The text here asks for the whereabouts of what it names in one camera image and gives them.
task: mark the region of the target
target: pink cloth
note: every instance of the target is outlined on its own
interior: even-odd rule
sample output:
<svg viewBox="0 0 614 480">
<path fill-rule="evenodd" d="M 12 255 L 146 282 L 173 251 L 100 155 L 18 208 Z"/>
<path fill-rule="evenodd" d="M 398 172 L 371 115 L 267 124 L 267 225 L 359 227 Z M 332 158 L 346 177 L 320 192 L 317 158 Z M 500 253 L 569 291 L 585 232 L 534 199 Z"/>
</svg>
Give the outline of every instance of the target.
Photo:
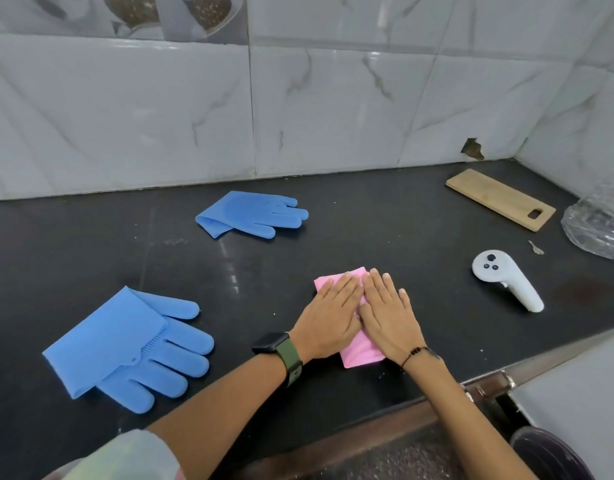
<svg viewBox="0 0 614 480">
<path fill-rule="evenodd" d="M 364 266 L 350 271 L 351 274 L 358 276 L 361 280 L 366 272 L 367 270 Z M 327 280 L 334 280 L 334 282 L 337 282 L 342 275 L 343 273 L 332 274 L 330 276 L 320 276 L 318 279 L 314 280 L 316 290 L 320 290 L 322 285 L 327 283 Z M 365 302 L 364 296 L 361 298 L 360 302 Z M 385 358 L 383 353 L 374 345 L 369 337 L 365 335 L 363 330 L 358 332 L 358 334 L 351 341 L 351 344 L 349 344 L 349 347 L 340 351 L 340 356 L 343 359 L 345 369 L 357 367 L 358 365 L 364 365 L 366 363 L 380 362 Z"/>
</svg>

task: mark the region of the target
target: dark round container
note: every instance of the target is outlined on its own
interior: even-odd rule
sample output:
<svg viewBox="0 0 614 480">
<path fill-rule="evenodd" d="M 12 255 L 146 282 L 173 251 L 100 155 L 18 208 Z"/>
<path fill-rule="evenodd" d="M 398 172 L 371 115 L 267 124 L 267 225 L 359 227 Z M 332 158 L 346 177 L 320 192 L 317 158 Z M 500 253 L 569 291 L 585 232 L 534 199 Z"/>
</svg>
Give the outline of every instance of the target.
<svg viewBox="0 0 614 480">
<path fill-rule="evenodd" d="M 594 480 L 575 451 L 549 431 L 525 426 L 509 444 L 539 480 Z"/>
</svg>

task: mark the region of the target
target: cutting board handle hole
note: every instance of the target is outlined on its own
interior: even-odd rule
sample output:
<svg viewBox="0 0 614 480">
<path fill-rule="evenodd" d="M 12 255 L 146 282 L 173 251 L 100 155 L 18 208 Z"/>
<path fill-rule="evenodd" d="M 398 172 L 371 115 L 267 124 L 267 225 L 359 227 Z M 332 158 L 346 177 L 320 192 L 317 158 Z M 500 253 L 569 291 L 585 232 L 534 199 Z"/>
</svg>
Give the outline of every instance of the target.
<svg viewBox="0 0 614 480">
<path fill-rule="evenodd" d="M 529 214 L 527 214 L 527 217 L 529 217 L 530 219 L 537 219 L 542 213 L 542 209 L 533 209 L 531 212 L 529 212 Z"/>
</svg>

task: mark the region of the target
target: white vr controller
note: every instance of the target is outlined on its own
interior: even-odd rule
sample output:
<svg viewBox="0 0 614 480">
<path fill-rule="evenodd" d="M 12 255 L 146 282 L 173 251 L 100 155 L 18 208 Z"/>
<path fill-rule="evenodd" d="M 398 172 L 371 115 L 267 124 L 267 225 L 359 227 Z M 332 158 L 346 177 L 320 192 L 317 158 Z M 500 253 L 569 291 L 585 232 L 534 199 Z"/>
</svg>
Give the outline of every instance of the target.
<svg viewBox="0 0 614 480">
<path fill-rule="evenodd" d="M 530 312 L 542 312 L 544 303 L 511 256 L 503 251 L 480 253 L 471 264 L 473 274 L 488 283 L 503 283 Z"/>
</svg>

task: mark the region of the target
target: speckled floor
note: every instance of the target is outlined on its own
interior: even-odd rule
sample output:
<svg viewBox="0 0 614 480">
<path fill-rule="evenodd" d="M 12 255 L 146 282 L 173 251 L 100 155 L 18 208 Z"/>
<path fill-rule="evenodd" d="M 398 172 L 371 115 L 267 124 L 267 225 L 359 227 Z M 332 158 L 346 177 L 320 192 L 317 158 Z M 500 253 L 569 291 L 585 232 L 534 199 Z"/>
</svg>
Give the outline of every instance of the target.
<svg viewBox="0 0 614 480">
<path fill-rule="evenodd" d="M 302 480 L 463 480 L 463 468 L 439 424 L 350 458 Z"/>
</svg>

